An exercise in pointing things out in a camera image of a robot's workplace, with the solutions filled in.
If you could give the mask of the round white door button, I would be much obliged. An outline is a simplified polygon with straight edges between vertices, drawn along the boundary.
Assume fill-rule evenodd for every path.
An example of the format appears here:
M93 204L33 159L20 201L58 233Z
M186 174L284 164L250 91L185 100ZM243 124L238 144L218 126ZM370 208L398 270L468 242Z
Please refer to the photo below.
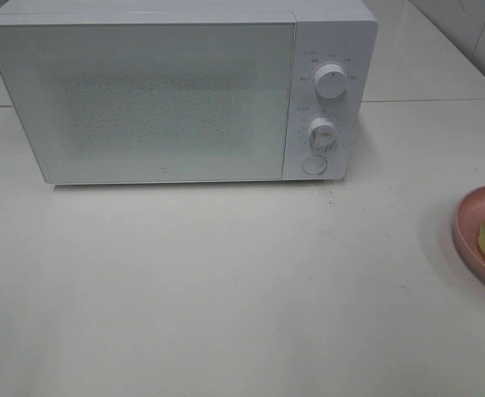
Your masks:
M327 169L327 160L321 155L312 155L304 159L302 168L308 175L321 175Z

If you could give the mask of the white microwave door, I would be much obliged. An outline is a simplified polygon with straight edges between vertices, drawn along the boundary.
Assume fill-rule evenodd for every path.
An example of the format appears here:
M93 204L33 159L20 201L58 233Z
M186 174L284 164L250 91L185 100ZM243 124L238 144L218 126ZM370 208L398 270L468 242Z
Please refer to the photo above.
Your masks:
M279 179L290 23L0 26L0 74L51 184Z

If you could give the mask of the pink round plate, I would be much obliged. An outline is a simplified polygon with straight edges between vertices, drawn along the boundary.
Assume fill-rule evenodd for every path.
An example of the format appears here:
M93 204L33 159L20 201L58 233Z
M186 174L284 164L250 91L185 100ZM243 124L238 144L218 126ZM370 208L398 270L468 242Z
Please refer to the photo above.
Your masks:
M454 246L463 263L485 284L485 256L479 249L481 224L485 222L485 185L471 190L459 201L453 221Z

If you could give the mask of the white lower timer knob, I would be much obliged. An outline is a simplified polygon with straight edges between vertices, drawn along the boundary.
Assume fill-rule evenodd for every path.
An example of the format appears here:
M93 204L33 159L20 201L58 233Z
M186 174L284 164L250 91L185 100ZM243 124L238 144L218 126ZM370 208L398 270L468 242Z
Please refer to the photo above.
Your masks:
M337 137L337 127L326 117L317 117L306 128L309 144L313 147L332 146Z

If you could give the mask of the white microwave oven body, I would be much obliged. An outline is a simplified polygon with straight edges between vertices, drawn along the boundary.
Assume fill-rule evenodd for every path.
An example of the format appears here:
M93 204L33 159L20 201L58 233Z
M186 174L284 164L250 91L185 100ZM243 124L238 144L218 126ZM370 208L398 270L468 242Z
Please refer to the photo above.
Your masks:
M342 179L345 176L354 143L355 124L377 34L377 23L371 17L329 18L318 14L314 18L309 18L292 11L0 14L0 26L176 26L279 23L290 23L294 27L286 137L282 174L279 179L113 184ZM348 84L345 92L337 98L324 99L316 93L314 73L319 66L329 62L340 63L346 69ZM336 141L332 146L313 147L309 144L306 128L309 122L317 117L326 117L337 127ZM326 158L327 169L323 174L308 175L303 171L304 159L312 155L321 155Z

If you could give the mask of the white upper power knob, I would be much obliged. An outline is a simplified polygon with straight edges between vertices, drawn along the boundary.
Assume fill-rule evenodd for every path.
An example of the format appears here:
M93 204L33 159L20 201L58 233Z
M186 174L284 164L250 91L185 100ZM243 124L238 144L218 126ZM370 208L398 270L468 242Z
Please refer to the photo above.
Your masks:
M316 93L321 98L333 99L345 92L348 74L340 63L329 62L316 69L314 82Z

